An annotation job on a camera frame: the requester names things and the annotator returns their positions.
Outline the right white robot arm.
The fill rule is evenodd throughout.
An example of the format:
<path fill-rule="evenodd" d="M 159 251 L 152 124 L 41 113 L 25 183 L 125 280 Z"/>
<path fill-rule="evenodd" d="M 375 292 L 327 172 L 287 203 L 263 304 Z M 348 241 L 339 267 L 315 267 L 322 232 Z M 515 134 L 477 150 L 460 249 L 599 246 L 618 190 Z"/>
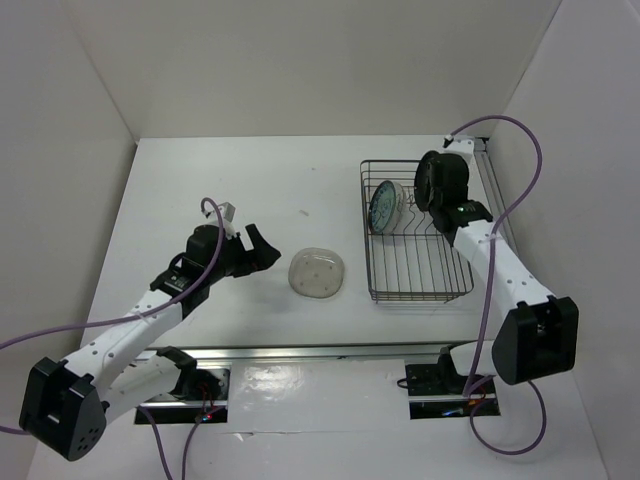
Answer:
<path fill-rule="evenodd" d="M 570 371 L 575 365 L 579 310 L 558 297 L 520 261 L 496 228 L 485 206 L 469 198 L 469 167 L 456 153 L 427 152 L 420 161 L 414 190 L 418 204 L 436 230 L 484 281 L 481 323 L 495 313 L 501 326 L 494 339 L 481 337 L 450 350 L 436 379 L 448 392 L 460 391 L 479 375 L 508 385 Z"/>

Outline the blue floral ceramic plate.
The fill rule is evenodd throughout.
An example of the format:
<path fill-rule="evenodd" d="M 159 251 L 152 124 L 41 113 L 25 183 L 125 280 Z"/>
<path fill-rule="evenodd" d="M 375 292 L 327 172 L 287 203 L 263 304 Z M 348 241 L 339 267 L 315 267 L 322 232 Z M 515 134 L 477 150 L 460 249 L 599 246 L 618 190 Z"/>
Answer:
<path fill-rule="evenodd" d="M 369 230 L 374 235 L 388 235 L 396 229 L 396 181 L 385 180 L 375 190 L 368 211 Z"/>

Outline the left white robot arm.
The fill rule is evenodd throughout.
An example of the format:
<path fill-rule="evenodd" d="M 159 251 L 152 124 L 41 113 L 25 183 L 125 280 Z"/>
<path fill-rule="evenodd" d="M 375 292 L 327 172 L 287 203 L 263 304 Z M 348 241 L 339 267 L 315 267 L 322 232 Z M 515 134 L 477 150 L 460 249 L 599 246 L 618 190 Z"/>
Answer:
<path fill-rule="evenodd" d="M 131 310 L 131 320 L 111 326 L 59 361 L 41 359 L 31 369 L 20 428 L 68 461 L 84 457 L 106 427 L 163 393 L 189 397 L 197 387 L 196 360 L 163 347 L 137 364 L 139 354 L 185 320 L 209 297 L 212 285 L 272 267 L 280 252 L 250 224 L 246 249 L 237 233 L 217 224 L 197 227 L 168 268 Z"/>

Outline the clear glass plate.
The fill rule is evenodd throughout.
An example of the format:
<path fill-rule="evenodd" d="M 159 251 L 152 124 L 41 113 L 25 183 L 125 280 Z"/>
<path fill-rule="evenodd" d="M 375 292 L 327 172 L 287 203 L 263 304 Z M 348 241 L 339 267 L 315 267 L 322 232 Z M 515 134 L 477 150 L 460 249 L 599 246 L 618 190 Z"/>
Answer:
<path fill-rule="evenodd" d="M 401 219 L 403 216 L 403 212 L 407 203 L 407 194 L 405 191 L 405 188 L 398 182 L 394 183 L 394 188 L 396 191 L 396 206 L 395 206 L 395 213 L 396 213 L 396 224 L 395 227 L 398 227 L 401 223 Z"/>

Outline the black round plate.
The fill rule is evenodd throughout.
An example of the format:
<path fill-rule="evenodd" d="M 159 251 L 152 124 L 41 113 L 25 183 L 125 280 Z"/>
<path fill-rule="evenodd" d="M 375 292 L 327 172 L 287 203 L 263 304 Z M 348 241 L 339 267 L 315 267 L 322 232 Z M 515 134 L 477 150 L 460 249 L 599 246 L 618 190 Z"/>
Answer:
<path fill-rule="evenodd" d="M 414 200 L 418 209 L 427 212 L 431 195 L 430 165 L 437 159 L 439 153 L 431 150 L 424 154 L 418 163 L 414 177 Z"/>

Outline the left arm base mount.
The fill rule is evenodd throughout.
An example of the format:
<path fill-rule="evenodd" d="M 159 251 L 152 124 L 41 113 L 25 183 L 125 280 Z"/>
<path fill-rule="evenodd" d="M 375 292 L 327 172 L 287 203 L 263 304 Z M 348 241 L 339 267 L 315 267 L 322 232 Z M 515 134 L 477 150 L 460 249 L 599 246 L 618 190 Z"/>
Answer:
<path fill-rule="evenodd" d="M 231 370 L 208 365 L 198 369 L 196 379 L 186 393 L 160 394 L 142 407 L 158 425 L 223 424 L 228 421 L 228 396 Z"/>

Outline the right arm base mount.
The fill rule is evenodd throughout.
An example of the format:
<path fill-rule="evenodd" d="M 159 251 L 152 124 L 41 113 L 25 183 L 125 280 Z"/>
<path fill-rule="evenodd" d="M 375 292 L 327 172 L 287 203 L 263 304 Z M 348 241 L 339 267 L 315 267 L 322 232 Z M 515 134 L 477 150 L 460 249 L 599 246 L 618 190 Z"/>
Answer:
<path fill-rule="evenodd" d="M 408 395 L 411 420 L 500 416 L 494 383 L 480 386 L 470 398 L 463 396 L 467 377 L 455 370 L 449 350 L 443 348 L 435 361 L 405 365 L 396 386 Z"/>

